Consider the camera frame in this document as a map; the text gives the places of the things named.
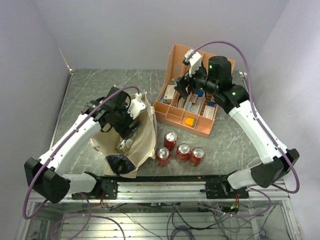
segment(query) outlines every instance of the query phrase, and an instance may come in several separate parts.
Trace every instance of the white bracket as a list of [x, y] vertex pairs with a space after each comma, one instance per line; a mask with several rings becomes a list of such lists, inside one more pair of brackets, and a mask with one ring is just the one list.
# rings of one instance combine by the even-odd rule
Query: white bracket
[[135, 98], [131, 100], [130, 107], [128, 109], [128, 114], [133, 119], [136, 119], [139, 114], [147, 109], [146, 104], [144, 101], [141, 100], [142, 94], [136, 93]]
[[[190, 49], [185, 55], [185, 59], [193, 52], [193, 49]], [[202, 56], [197, 51], [195, 54], [192, 55], [192, 57], [189, 60], [190, 68], [189, 68], [189, 76], [191, 77], [200, 67], [202, 62]]]

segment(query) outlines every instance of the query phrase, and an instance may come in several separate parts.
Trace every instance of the small box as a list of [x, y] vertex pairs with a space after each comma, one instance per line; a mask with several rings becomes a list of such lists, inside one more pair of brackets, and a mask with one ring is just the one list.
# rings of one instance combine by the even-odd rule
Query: small box
[[212, 102], [212, 101], [208, 101], [207, 105], [210, 107], [214, 107], [216, 105], [216, 103]]
[[178, 109], [184, 109], [185, 103], [186, 103], [186, 100], [184, 100], [184, 98], [181, 97], [178, 101]]
[[192, 102], [188, 101], [188, 103], [186, 104], [185, 110], [190, 112], [191, 108], [192, 108]]
[[197, 98], [198, 98], [198, 95], [197, 95], [197, 94], [193, 94], [192, 97], [190, 98], [190, 102], [192, 102], [193, 104], [195, 104], [196, 101], [197, 101]]
[[197, 98], [197, 100], [195, 101], [195, 104], [202, 105], [203, 100], [204, 100], [204, 97], [203, 97], [203, 96], [202, 96], [202, 97], [199, 96], [199, 97]]
[[175, 95], [175, 85], [168, 85], [164, 94], [164, 103], [170, 104]]
[[204, 96], [204, 91], [201, 91], [201, 90], [199, 90], [199, 91], [197, 91], [196, 92], [196, 94], [198, 95], [198, 97], [203, 97]]
[[200, 104], [192, 104], [190, 112], [194, 113], [194, 114], [198, 114], [199, 110], [200, 110], [200, 107], [201, 107]]
[[206, 105], [204, 107], [204, 112], [203, 112], [203, 116], [207, 119], [213, 119], [214, 118], [214, 113], [215, 113], [215, 108], [212, 106], [208, 106]]

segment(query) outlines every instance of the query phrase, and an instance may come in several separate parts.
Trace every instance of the blue package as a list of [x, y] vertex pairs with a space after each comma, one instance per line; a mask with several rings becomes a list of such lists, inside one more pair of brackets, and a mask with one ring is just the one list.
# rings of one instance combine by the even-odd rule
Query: blue package
[[212, 101], [208, 101], [207, 105], [210, 107], [214, 107], [216, 104]]
[[188, 112], [190, 112], [191, 107], [192, 107], [192, 102], [188, 101], [188, 103], [187, 103], [187, 106], [186, 106], [185, 110], [186, 110], [186, 111], [188, 111]]
[[196, 94], [198, 95], [198, 97], [203, 97], [203, 95], [205, 94], [205, 92], [199, 90], [199, 91], [196, 92]]

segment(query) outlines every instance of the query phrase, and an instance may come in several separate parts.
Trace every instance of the white wall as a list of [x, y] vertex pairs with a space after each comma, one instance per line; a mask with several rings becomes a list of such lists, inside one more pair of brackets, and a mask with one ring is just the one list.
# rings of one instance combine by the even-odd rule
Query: white wall
[[14, 239], [24, 163], [49, 148], [69, 69], [33, 0], [0, 1], [0, 235]]
[[[257, 109], [289, 148], [301, 189], [291, 195], [306, 240], [320, 235], [320, 1], [291, 0], [252, 68]], [[292, 175], [285, 177], [295, 188]]]
[[[165, 69], [174, 43], [239, 46], [251, 65], [288, 0], [35, 0], [73, 69]], [[237, 61], [221, 44], [204, 50]]]

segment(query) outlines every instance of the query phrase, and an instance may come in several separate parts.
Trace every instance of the cardboard box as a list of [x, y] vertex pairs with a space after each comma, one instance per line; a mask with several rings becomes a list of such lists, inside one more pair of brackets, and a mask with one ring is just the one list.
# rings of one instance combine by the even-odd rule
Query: cardboard box
[[213, 119], [215, 113], [215, 107], [206, 105], [204, 107], [203, 116], [207, 119]]
[[164, 103], [170, 104], [172, 102], [172, 99], [174, 98], [175, 92], [176, 92], [175, 85], [168, 85], [166, 87], [164, 98], [163, 98]]
[[[179, 104], [179, 100], [181, 99], [181, 96], [177, 91], [175, 91], [175, 94], [170, 104], [161, 102], [161, 99], [165, 95], [165, 92], [167, 90], [167, 86], [174, 84], [174, 81], [172, 81], [172, 79], [176, 80], [178, 77], [183, 76], [188, 71], [188, 67], [183, 64], [183, 59], [185, 54], [189, 50], [190, 50], [190, 47], [187, 47], [187, 46], [182, 46], [178, 44], [175, 44], [173, 46], [172, 50], [170, 51], [168, 62], [167, 62], [164, 83], [153, 106], [155, 110], [156, 120], [158, 122], [166, 123], [176, 128], [180, 128], [185, 131], [189, 131], [193, 134], [197, 134], [207, 138], [210, 135], [211, 129], [214, 125], [215, 116], [217, 114], [217, 109], [218, 109], [218, 105], [217, 105], [214, 109], [214, 114], [212, 119], [209, 119], [203, 116], [205, 106], [207, 105], [207, 102], [211, 100], [212, 94], [207, 93], [206, 95], [205, 94], [203, 95], [204, 99], [199, 104], [200, 110], [198, 111], [198, 114], [190, 112], [192, 107], [192, 103], [190, 102], [191, 95], [189, 95], [188, 99], [185, 101], [184, 107], [183, 107], [183, 101], [181, 101]], [[215, 55], [208, 52], [203, 52], [201, 50], [199, 50], [198, 52], [202, 55], [202, 62], [204, 67], [208, 69], [209, 58]], [[233, 70], [235, 66], [235, 61], [232, 59], [228, 59], [228, 60], [231, 63], [231, 70]], [[195, 125], [193, 126], [187, 125], [186, 120], [188, 118], [192, 118], [196, 120]]]

